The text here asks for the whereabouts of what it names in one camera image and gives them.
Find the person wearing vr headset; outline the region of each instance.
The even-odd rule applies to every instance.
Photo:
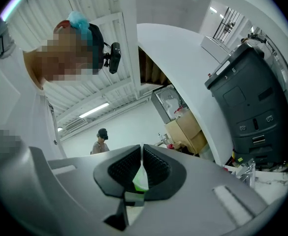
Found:
[[[95,142],[93,150],[90,152],[90,155],[110,151],[108,145],[104,143],[104,141],[109,139],[108,132],[106,131],[106,129],[105,128],[99,129],[96,136],[98,138],[98,141]]]
[[[8,30],[3,32],[0,32],[0,130],[9,130],[9,134],[21,137],[28,146],[40,148],[46,160],[66,158],[44,84],[73,80],[76,75],[98,74],[106,58],[111,59],[110,72],[114,73],[119,59],[111,65],[112,54],[103,53],[99,28],[77,11],[56,25],[52,40],[30,52],[16,48],[13,40],[4,45],[9,37]]]

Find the fluorescent light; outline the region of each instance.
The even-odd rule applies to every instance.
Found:
[[[8,5],[5,7],[5,9],[2,10],[2,12],[0,14],[0,18],[3,21],[6,21],[7,18],[9,17],[9,15],[11,14],[11,12],[14,10],[14,8],[16,8],[18,3],[20,3],[20,1],[21,0],[10,0]]]
[[[215,13],[217,13],[217,10],[215,10],[213,7],[210,7],[210,9],[211,9],[212,11],[214,11]]]
[[[107,106],[109,106],[109,103],[106,102],[106,103],[102,104],[101,106],[98,106],[98,107],[96,107],[96,108],[94,108],[94,109],[91,109],[90,111],[84,113],[83,115],[81,115],[81,116],[79,116],[79,117],[80,117],[80,118],[84,118],[84,117],[86,117],[86,116],[88,116],[88,115],[90,115],[90,114],[92,114],[92,113],[94,113],[94,112],[96,112],[96,111],[98,111],[98,110],[100,110],[100,109],[102,109],[102,108],[105,108],[105,107],[107,107]]]

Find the white ceiling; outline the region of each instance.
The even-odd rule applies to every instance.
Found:
[[[199,33],[210,0],[136,0],[137,23],[170,25]]]
[[[107,68],[88,80],[73,85],[46,83],[44,90],[53,105],[58,126],[63,139],[71,136],[66,126],[79,119],[79,115],[104,102],[110,105],[86,118],[83,126],[92,126],[92,122],[111,118],[116,110],[128,109],[130,102],[142,103],[156,86],[145,85],[135,88],[139,76],[135,77],[130,65],[123,15],[113,0],[23,0],[18,9],[8,19],[10,34],[18,46],[30,51],[51,39],[54,27],[66,19],[71,11],[82,12],[93,24],[99,26],[105,42],[120,42],[122,58],[116,74],[110,74]]]

